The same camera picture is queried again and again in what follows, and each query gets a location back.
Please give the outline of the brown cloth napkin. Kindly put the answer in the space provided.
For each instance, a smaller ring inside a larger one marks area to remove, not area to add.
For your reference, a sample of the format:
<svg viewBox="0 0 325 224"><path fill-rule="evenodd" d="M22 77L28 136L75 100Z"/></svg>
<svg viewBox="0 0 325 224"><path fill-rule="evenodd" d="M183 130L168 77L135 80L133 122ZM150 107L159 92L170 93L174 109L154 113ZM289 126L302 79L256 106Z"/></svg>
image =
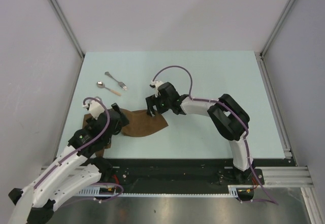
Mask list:
<svg viewBox="0 0 325 224"><path fill-rule="evenodd" d="M147 115L146 110L129 111L121 109L121 111L129 120L128 125L118 129L118 132L122 132L124 136L146 137L168 126L164 117L158 114L157 111L155 111L156 115L154 117Z"/></svg>

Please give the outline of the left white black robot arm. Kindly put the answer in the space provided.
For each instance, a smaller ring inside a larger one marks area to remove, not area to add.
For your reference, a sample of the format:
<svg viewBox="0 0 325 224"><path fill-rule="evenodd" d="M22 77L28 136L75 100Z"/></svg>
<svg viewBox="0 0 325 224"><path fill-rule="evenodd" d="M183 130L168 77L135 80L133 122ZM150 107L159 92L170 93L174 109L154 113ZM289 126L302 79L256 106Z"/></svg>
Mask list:
<svg viewBox="0 0 325 224"><path fill-rule="evenodd" d="M86 98L83 107L91 115L86 126L73 134L63 152L37 179L9 192L15 205L9 223L47 223L63 203L90 185L112 189L107 198L94 197L98 203L124 192L112 176L109 161L92 156L108 148L112 136L118 135L129 120L116 103L107 109L99 99Z"/></svg>

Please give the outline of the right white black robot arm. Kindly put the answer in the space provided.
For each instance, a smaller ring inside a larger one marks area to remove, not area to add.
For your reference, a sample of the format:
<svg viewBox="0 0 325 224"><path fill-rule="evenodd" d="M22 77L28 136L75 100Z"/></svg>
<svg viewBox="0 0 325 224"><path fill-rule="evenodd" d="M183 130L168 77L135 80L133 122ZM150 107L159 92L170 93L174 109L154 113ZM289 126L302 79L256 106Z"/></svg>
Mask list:
<svg viewBox="0 0 325 224"><path fill-rule="evenodd" d="M223 94L217 100L195 99L189 94L180 95L170 82L151 81L150 87L155 94L146 98L148 115L155 117L171 110L176 115L209 117L220 135L229 141L235 180L246 184L253 178L261 183L247 142L250 117L230 95Z"/></svg>

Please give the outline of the silver metal fork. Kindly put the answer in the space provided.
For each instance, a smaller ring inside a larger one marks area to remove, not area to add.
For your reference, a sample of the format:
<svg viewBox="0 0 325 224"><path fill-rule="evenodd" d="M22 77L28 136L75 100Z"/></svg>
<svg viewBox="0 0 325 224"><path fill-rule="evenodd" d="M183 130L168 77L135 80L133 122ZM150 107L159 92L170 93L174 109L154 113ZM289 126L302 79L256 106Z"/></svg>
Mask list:
<svg viewBox="0 0 325 224"><path fill-rule="evenodd" d="M123 82L115 79L108 71L105 72L105 75L113 79L124 91L127 91L127 86Z"/></svg>

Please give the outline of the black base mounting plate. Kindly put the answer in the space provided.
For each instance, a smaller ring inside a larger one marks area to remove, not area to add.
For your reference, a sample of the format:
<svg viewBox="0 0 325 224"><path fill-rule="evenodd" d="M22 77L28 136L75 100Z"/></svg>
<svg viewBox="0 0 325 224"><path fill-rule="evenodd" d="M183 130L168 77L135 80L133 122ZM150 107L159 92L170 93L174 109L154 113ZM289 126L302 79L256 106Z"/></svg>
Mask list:
<svg viewBox="0 0 325 224"><path fill-rule="evenodd" d="M255 159L254 170L240 173L226 159L106 159L102 182L119 182L125 194L213 195L228 186L251 187L256 174L266 181L267 168L293 167L292 159Z"/></svg>

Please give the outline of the right side aluminium rail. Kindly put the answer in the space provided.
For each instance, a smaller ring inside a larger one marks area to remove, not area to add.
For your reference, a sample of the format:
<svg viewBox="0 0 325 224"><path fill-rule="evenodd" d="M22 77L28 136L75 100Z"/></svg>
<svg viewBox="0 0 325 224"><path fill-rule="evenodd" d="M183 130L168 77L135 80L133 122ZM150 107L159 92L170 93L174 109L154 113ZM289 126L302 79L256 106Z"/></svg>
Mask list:
<svg viewBox="0 0 325 224"><path fill-rule="evenodd" d="M277 131L278 131L278 134L280 137L280 141L282 144L285 158L287 158L287 159L294 158L294 154L292 152L288 134L287 134L284 122L283 122L282 115L280 113L279 105L277 103L275 92L274 92L273 86L271 84L270 76L268 74L265 62L264 62L262 56L258 52L255 53L255 57L256 57L257 65L258 65L258 68L259 68L259 71L260 71L260 74L261 74L261 77L262 77L262 80L264 83L264 87L265 87L265 90L266 90L266 93L268 96L268 100L269 100L269 103L271 106L272 114L273 114L273 117L275 120L275 124L276 124Z"/></svg>

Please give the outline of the aluminium rail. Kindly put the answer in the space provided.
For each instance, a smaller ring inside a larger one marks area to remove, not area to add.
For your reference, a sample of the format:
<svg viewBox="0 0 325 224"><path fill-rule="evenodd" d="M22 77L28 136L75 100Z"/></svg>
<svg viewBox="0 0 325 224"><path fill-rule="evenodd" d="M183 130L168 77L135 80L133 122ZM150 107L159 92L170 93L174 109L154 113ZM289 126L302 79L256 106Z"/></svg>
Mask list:
<svg viewBox="0 0 325 224"><path fill-rule="evenodd" d="M221 166L115 166L99 183L131 185L140 181L158 183L199 182L216 185L253 185L258 180L265 186L310 186L312 180L306 167L257 167L240 174L233 167Z"/></svg>
<svg viewBox="0 0 325 224"><path fill-rule="evenodd" d="M294 154L292 152L288 134L287 134L284 122L283 122L282 115L280 113L279 105L277 103L275 92L274 92L273 86L271 84L270 76L268 74L265 62L264 62L262 56L258 52L255 53L255 57L256 57L257 65L258 65L258 68L259 68L259 71L260 71L260 74L261 74L261 77L262 77L262 80L264 83L264 87L265 87L265 90L266 90L266 93L268 96L268 100L269 100L269 103L271 106L272 114L273 114L273 117L275 120L275 124L276 124L277 131L278 131L278 134L280 137L280 141L282 144L285 158L287 158L287 159L294 158Z"/></svg>

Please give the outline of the left aluminium frame post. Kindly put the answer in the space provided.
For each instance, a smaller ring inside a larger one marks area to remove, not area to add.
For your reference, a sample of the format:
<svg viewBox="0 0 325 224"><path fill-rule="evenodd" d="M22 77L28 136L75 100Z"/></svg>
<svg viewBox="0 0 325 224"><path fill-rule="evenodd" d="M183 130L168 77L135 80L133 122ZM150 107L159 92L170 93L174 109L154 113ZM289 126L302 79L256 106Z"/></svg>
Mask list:
<svg viewBox="0 0 325 224"><path fill-rule="evenodd" d="M58 0L48 0L50 6L52 7L56 17L58 18L63 30L67 34L69 40L71 41L75 51L78 53L81 60L84 60L85 53L82 51L82 48L58 2Z"/></svg>

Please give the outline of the aluminium frame post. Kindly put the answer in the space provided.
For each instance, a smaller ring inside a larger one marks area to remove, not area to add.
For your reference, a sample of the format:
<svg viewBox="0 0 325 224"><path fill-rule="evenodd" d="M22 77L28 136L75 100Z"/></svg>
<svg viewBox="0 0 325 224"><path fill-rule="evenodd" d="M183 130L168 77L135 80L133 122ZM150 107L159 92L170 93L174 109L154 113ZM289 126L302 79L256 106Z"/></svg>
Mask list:
<svg viewBox="0 0 325 224"><path fill-rule="evenodd" d="M278 33L280 32L280 29L284 25L287 17L289 16L289 14L290 14L291 10L293 9L296 2L297 2L297 0L287 0L283 10L281 11L279 18L277 19L270 35L268 36L268 38L266 40L262 50L259 52L259 55L261 58L264 58L265 55L267 54L267 52L269 51L272 43L276 39Z"/></svg>
<svg viewBox="0 0 325 224"><path fill-rule="evenodd" d="M58 18L63 30L67 34L69 40L71 41L75 51L78 53L81 60L84 60L85 53L82 51L82 48L58 2L58 0L48 0L50 6L52 7L56 17Z"/></svg>

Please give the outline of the front aluminium rail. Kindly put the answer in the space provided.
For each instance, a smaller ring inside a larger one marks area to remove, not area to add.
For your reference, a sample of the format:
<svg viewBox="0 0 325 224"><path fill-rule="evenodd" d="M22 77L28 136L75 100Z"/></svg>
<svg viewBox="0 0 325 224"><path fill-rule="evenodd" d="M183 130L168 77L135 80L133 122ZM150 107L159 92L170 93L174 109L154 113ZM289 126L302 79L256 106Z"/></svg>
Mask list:
<svg viewBox="0 0 325 224"><path fill-rule="evenodd" d="M99 183L131 185L140 181L158 183L199 182L216 185L253 185L258 180L265 186L310 186L312 180L306 167L257 167L240 174L233 167L221 166L115 166Z"/></svg>

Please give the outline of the right aluminium frame post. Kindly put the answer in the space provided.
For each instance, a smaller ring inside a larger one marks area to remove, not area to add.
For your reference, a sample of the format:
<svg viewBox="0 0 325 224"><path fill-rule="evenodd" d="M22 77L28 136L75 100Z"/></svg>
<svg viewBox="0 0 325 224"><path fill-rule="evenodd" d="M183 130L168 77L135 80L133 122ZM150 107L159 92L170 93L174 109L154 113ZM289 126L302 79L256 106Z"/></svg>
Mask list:
<svg viewBox="0 0 325 224"><path fill-rule="evenodd" d="M284 25L287 17L289 16L289 14L290 14L291 10L293 9L296 2L297 2L297 0L287 0L283 10L281 11L279 18L277 19L270 35L268 36L268 38L266 40L262 50L259 52L259 55L261 58L264 58L265 55L267 54L267 52L269 51L272 43L276 39L278 33L280 32L280 29Z"/></svg>

